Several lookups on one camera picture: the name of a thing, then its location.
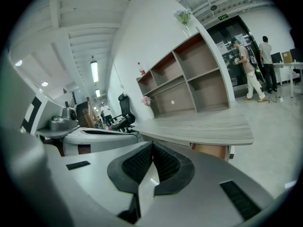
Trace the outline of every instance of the beige pants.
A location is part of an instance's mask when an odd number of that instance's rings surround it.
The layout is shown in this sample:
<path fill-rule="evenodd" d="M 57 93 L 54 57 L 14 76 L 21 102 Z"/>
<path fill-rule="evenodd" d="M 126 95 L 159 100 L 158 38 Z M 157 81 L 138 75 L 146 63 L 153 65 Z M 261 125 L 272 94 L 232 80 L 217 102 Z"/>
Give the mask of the beige pants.
<path fill-rule="evenodd" d="M 256 92 L 259 94 L 259 98 L 265 98 L 264 92 L 261 90 L 261 84 L 258 82 L 255 71 L 251 71 L 246 75 L 247 77 L 247 85 L 248 85 L 248 94 L 246 95 L 247 98 L 252 98 L 254 88 Z"/>

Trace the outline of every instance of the white shirt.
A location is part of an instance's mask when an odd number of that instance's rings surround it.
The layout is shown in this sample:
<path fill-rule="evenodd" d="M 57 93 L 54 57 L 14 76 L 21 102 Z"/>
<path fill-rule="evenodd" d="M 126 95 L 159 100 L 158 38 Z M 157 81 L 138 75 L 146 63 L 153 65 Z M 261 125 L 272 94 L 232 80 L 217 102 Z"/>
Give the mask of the white shirt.
<path fill-rule="evenodd" d="M 101 111 L 103 111 L 104 116 L 109 116 L 111 114 L 109 107 L 107 105 L 104 105 L 103 107 L 101 107 Z"/>
<path fill-rule="evenodd" d="M 262 57 L 263 57 L 263 64 L 272 64 L 273 60 L 271 59 L 271 46 L 263 42 L 259 45 L 259 49 L 262 52 Z"/>

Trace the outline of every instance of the black pants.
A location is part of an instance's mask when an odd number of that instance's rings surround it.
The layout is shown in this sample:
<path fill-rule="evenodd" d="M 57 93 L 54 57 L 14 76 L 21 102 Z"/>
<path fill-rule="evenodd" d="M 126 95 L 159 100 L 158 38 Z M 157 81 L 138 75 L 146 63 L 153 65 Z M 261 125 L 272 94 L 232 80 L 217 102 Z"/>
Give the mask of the black pants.
<path fill-rule="evenodd" d="M 276 74 L 274 70 L 273 64 L 264 64 L 264 70 L 265 70 L 265 79 L 267 84 L 267 89 L 276 89 Z"/>
<path fill-rule="evenodd" d="M 111 123 L 111 121 L 110 121 L 110 119 L 112 118 L 112 116 L 111 116 L 111 115 L 108 115 L 108 116 L 104 116 L 104 118 L 105 118 L 105 123 L 106 123 L 106 125 L 107 125 L 108 127 L 110 127 L 110 126 L 112 125 L 112 123 Z"/>

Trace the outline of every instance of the white ceiling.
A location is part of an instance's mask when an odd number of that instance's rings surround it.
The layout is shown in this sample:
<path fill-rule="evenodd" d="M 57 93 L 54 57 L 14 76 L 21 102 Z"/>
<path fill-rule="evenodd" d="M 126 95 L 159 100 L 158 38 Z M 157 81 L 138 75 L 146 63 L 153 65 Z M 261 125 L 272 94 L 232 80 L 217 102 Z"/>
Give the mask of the white ceiling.
<path fill-rule="evenodd" d="M 110 50 L 131 0 L 36 0 L 24 13 L 9 40 L 11 59 L 46 93 L 79 87 L 85 96 L 106 96 Z M 274 6 L 271 0 L 177 0 L 192 9 L 205 26 L 228 14 Z M 218 6 L 212 12 L 210 7 Z M 93 83 L 90 62 L 98 61 L 99 82 Z"/>

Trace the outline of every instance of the man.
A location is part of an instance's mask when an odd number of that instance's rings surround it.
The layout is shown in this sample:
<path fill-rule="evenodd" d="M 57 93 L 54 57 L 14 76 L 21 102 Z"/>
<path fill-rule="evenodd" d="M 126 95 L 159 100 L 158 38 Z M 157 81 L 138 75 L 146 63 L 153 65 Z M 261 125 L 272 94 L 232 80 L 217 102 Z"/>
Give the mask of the man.
<path fill-rule="evenodd" d="M 102 102 L 102 107 L 101 107 L 101 114 L 104 115 L 105 118 L 105 123 L 108 127 L 110 127 L 112 125 L 110 119 L 112 118 L 112 115 L 110 113 L 110 109 L 107 105 L 104 105 L 104 103 Z"/>
<path fill-rule="evenodd" d="M 273 61 L 270 56 L 271 46 L 268 44 L 268 38 L 266 36 L 263 36 L 263 43 L 259 45 L 259 49 L 261 62 L 264 65 L 265 69 L 265 78 L 268 92 L 271 93 L 272 90 L 276 92 L 276 74 L 274 71 Z"/>
<path fill-rule="evenodd" d="M 246 48 L 236 38 L 232 39 L 232 45 L 239 50 L 240 55 L 240 60 L 235 60 L 234 65 L 240 65 L 242 63 L 243 69 L 247 77 L 248 94 L 246 98 L 244 98 L 244 100 L 252 100 L 252 95 L 255 88 L 259 95 L 258 103 L 265 102 L 265 94 L 263 92 L 262 86 L 258 82 L 257 77 L 255 75 L 255 68 L 250 64 L 249 54 Z"/>

